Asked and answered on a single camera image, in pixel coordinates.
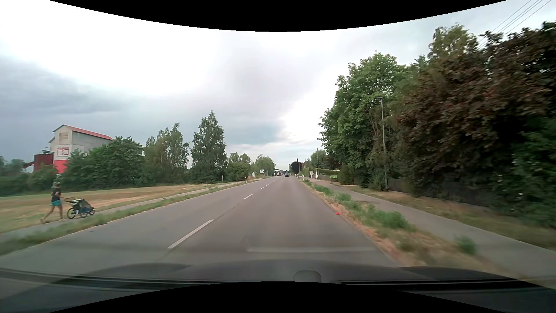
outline woman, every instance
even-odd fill
[[[59,182],[54,182],[54,184],[52,185],[52,199],[50,200],[50,212],[48,212],[48,214],[41,218],[41,223],[45,223],[46,218],[52,214],[52,212],[54,212],[54,207],[58,207],[58,209],[60,210],[60,221],[64,220],[64,214],[63,214],[63,210],[62,210],[62,201],[61,199],[63,199],[64,197],[61,196],[62,195],[62,189],[60,189],[60,183]]]

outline red object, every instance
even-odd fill
[[[94,131],[88,131],[88,130],[85,130],[85,129],[81,129],[81,128],[77,128],[77,127],[73,127],[73,126],[68,126],[68,125],[62,125],[62,126],[66,126],[69,129],[71,129],[73,131],[76,131],[78,133],[87,134],[87,135],[91,135],[91,136],[95,136],[95,137],[99,137],[99,138],[104,138],[104,139],[108,139],[108,140],[114,140],[107,135],[95,133]],[[53,133],[55,133],[60,127],[54,129]]]
[[[35,154],[33,161],[33,172],[41,169],[41,164],[52,165],[54,163],[54,154]]]
[[[54,161],[54,167],[58,170],[58,173],[62,174],[67,166],[66,166],[66,162],[67,160],[56,160]]]

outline lamp post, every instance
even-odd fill
[[[319,148],[316,149],[316,177],[319,178]]]
[[[374,97],[374,99],[380,99],[380,110],[382,111],[382,131],[383,131],[383,149],[384,149],[384,158],[386,158],[386,139],[384,135],[384,106],[383,106],[383,97]],[[384,186],[388,189],[388,176],[386,175],[386,159],[384,161]]]

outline jogging stroller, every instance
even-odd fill
[[[76,199],[74,197],[66,198],[64,201],[71,204],[71,209],[68,210],[68,218],[73,219],[75,215],[87,217],[87,215],[93,215],[95,213],[95,208],[93,208],[85,199]]]

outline road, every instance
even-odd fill
[[[135,263],[196,265],[269,258],[397,266],[297,178],[280,176],[17,251],[0,257],[0,267],[81,274]]]

